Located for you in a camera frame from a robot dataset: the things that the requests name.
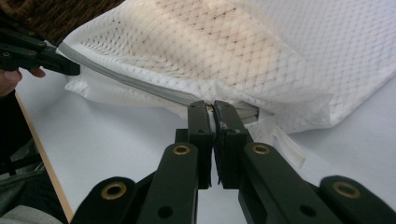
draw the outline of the table surface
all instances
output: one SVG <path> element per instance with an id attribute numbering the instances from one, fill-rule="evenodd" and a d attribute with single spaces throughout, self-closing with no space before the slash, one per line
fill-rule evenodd
<path id="1" fill-rule="evenodd" d="M 22 72 L 20 104 L 69 220 L 100 181 L 138 181 L 155 171 L 175 129 L 187 128 L 165 109 L 88 101 L 65 91 L 61 74 Z M 324 176 L 345 175 L 396 209 L 395 96 L 394 78 L 339 125 L 291 134 L 307 156 L 301 177 L 317 185 Z M 215 167 L 212 179 L 218 182 Z M 246 223 L 237 190 L 200 190 L 197 223 Z"/>

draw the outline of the human hand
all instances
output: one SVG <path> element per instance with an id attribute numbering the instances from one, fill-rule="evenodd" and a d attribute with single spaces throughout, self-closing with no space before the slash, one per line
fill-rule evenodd
<path id="1" fill-rule="evenodd" d="M 29 72 L 35 77 L 44 77 L 46 74 L 39 68 L 30 69 Z M 20 71 L 4 71 L 0 70 L 0 97 L 7 96 L 22 80 Z"/>

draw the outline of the brown fabric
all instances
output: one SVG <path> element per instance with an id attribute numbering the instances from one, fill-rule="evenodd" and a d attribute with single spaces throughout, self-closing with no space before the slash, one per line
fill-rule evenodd
<path id="1" fill-rule="evenodd" d="M 118 6 L 123 0 L 0 0 L 11 19 L 58 46 L 83 23 Z"/>

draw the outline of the brown woven basket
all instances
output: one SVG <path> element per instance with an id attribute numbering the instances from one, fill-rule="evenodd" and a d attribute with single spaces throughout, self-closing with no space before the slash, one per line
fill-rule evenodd
<path id="1" fill-rule="evenodd" d="M 83 23 L 118 6 L 123 0 L 0 0 L 11 19 L 58 46 Z"/>

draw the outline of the white mesh bag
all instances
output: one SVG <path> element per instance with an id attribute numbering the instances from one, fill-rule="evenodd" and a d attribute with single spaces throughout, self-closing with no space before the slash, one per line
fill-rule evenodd
<path id="1" fill-rule="evenodd" d="M 260 138 L 264 123 L 332 127 L 389 80 L 395 12 L 394 0 L 126 0 L 59 51 L 83 65 L 66 88 L 88 99 L 175 111 L 223 100 L 260 110 Z"/>

